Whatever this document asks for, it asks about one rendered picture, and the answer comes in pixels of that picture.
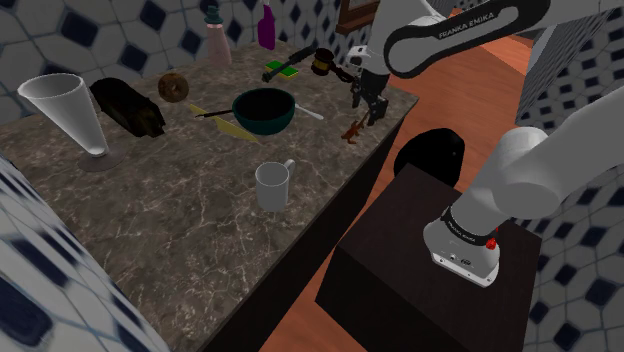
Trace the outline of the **white spoon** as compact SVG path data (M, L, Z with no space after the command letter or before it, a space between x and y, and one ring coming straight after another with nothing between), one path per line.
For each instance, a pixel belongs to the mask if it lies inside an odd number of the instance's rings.
M296 109L298 109L298 110L300 110L300 111L302 111L302 112L304 112L304 113L306 113L306 114L308 114L309 116L314 117L315 119L318 119L318 120L324 120L324 117L323 117L322 115L320 115L320 114L318 114L318 113L315 113L315 112L312 112L312 111L310 111L310 110L308 110L308 109L306 109L306 108L304 108L304 107L300 106L300 105L299 105L299 104L297 104L297 103L295 103L295 108L296 108Z

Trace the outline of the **dark brown bread loaf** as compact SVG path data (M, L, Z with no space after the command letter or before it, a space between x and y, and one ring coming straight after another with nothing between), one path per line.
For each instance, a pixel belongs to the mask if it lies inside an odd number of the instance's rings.
M135 137L164 134L166 125L159 107L125 81L106 77L90 86L100 109Z

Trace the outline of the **brown donut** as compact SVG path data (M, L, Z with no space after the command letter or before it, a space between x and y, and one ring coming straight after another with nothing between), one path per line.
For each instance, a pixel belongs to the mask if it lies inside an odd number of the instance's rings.
M159 96L170 103L183 101L189 94L188 81L178 73L164 74L157 84Z

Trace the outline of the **purple spray bottle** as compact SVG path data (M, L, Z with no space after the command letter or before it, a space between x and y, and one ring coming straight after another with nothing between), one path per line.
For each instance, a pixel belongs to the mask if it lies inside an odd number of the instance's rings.
M274 50L276 45L275 19L273 16L270 0L262 0L263 17L258 21L258 44L267 49Z

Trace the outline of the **wooden framed wall picture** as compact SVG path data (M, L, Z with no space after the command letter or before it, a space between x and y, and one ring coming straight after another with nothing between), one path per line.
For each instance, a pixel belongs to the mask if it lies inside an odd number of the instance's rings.
M371 24L379 3L380 0L340 0L335 32L348 35Z

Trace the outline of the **white mug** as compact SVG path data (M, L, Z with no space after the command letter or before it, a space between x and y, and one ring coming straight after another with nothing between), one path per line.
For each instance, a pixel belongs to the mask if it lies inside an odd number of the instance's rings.
M289 182L296 163L288 159L284 163L265 162L255 170L258 205L268 212L283 210L288 201Z

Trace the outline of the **pink bottle with teal cap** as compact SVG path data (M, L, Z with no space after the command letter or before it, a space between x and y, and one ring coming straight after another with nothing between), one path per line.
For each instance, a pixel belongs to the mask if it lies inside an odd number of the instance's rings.
M215 5L207 7L204 18L207 28L206 43L209 61L217 67L227 67L231 64L230 47L220 17L219 8Z

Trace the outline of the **black round bin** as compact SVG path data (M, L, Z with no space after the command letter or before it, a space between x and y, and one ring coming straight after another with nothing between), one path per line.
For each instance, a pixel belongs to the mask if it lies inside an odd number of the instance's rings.
M393 172L397 176L407 164L411 164L454 187L460 178L464 153L465 142L452 129L431 129L413 137L401 148Z

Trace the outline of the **brown lizard toy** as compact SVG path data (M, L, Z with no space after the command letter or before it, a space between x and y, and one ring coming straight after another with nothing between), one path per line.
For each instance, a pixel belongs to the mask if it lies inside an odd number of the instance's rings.
M348 144L356 144L356 141L353 140L354 136L358 136L359 135L359 130L363 127L363 123L364 123L365 119L362 119L360 121L354 121L350 127L348 128L347 131L345 131L342 135L341 138L346 140Z

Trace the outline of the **white cone vase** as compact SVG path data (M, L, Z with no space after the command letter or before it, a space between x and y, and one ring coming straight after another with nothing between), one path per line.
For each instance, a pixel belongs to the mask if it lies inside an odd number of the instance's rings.
M82 77L69 73L42 75L22 83L18 93L84 149L77 163L83 171L106 171L125 158L125 151L118 145L107 144Z

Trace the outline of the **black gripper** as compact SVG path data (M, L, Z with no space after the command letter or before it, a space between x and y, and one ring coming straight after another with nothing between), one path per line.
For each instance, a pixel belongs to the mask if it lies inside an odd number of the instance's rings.
M360 75L360 81L354 79L351 83L350 91L352 93L353 108L359 106L362 96L365 100L371 100L368 103L368 126L373 126L377 120L385 116L388 100L380 95L386 88L389 77L389 74L376 74L367 69L363 69Z

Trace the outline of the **dark robot stand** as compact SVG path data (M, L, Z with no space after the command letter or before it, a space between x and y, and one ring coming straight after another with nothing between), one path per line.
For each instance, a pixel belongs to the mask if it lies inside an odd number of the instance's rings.
M532 293L541 240L511 221L491 286L432 261L423 228L458 196L406 166L335 248L316 302L367 352L521 352L548 314Z

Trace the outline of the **brown wooden gavel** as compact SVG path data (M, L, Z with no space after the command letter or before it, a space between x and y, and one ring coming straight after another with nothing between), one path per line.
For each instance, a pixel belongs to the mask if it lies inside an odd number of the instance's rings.
M311 70L318 76L326 76L333 72L342 82L352 83L354 77L334 63L334 54L326 48L317 48Z

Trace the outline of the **green and yellow sponge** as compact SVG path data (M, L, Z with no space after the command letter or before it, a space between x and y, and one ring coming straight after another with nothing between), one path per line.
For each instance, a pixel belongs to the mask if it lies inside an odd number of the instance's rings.
M282 65L283 65L282 62L277 61L277 60L273 60L273 61L271 61L271 62L269 62L269 63L267 63L265 65L265 70L267 72L271 72L271 71L273 71L275 69L278 69ZM295 77L298 73L299 73L299 71L297 69L295 69L295 68L293 68L291 66L288 66L288 67L284 68L283 70L281 70L278 73L278 76L283 77L285 79L290 79L290 78Z

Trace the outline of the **dark green bowl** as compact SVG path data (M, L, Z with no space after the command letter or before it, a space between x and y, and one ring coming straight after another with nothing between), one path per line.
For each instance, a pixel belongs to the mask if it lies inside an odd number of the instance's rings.
M262 136L283 131L291 123L294 110L294 97L278 88L252 89L240 94L232 103L232 112L240 125Z

